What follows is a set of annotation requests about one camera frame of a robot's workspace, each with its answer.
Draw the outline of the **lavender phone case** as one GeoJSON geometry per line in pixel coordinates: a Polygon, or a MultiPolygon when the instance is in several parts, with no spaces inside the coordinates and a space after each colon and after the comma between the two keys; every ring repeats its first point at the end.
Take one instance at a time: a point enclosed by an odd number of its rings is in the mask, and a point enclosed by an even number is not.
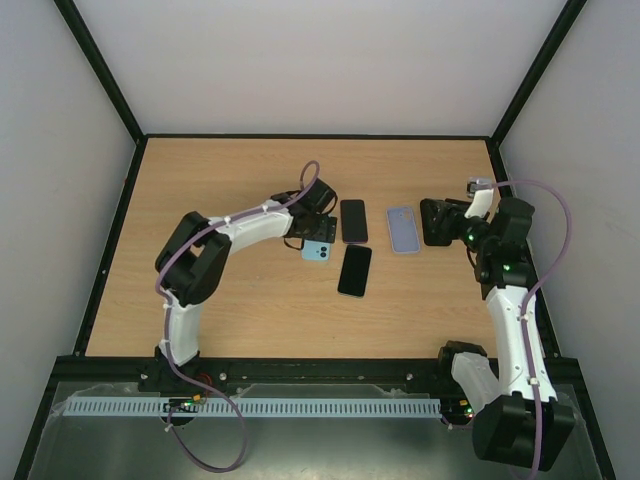
{"type": "Polygon", "coordinates": [[[413,210],[408,206],[390,207],[386,217],[392,251],[395,254],[418,253],[420,239],[413,210]]]}

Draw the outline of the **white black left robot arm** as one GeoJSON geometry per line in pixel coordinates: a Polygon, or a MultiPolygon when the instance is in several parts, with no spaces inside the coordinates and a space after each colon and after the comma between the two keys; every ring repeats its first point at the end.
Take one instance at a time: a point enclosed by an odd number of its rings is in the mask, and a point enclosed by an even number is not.
{"type": "Polygon", "coordinates": [[[156,293],[163,298],[162,337],[155,363],[142,384],[150,390],[175,390],[194,377],[204,303],[219,287],[233,254],[264,240],[335,240],[331,216],[338,195],[320,179],[299,190],[272,195],[260,205],[224,217],[186,214],[155,260],[156,293]]]}

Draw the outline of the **light blue card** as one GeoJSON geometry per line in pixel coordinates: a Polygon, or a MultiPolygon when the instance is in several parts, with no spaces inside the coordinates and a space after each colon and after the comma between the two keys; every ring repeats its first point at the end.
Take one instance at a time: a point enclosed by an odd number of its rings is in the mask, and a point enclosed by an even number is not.
{"type": "Polygon", "coordinates": [[[301,258],[305,261],[327,262],[330,259],[331,244],[305,240],[301,249],[301,258]]]}

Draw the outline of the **purple smartphone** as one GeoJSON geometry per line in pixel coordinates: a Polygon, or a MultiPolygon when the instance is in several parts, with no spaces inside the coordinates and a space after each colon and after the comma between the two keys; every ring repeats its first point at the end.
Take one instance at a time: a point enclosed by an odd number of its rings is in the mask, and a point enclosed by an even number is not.
{"type": "Polygon", "coordinates": [[[366,208],[363,200],[341,200],[340,220],[342,240],[344,243],[365,244],[368,242],[366,208]]]}

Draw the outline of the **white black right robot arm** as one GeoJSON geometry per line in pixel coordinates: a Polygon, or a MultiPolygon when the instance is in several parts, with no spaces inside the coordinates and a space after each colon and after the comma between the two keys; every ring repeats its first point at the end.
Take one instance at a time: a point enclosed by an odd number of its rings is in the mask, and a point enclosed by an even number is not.
{"type": "Polygon", "coordinates": [[[503,198],[495,214],[490,201],[424,199],[424,241],[448,246],[461,241],[475,255],[474,277],[492,318],[498,368],[485,350],[449,341],[439,352],[438,384],[462,388],[473,411],[472,442],[481,460],[546,472],[574,426],[572,410],[560,404],[543,358],[537,324],[533,267],[524,255],[535,209],[503,198]]]}

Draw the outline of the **black phone case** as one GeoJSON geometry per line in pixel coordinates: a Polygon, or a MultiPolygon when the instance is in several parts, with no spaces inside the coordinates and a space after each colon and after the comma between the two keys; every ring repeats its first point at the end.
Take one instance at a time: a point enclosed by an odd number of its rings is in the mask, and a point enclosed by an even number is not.
{"type": "Polygon", "coordinates": [[[422,199],[419,204],[423,239],[426,246],[445,247],[452,243],[443,227],[449,210],[444,200],[422,199]]]}

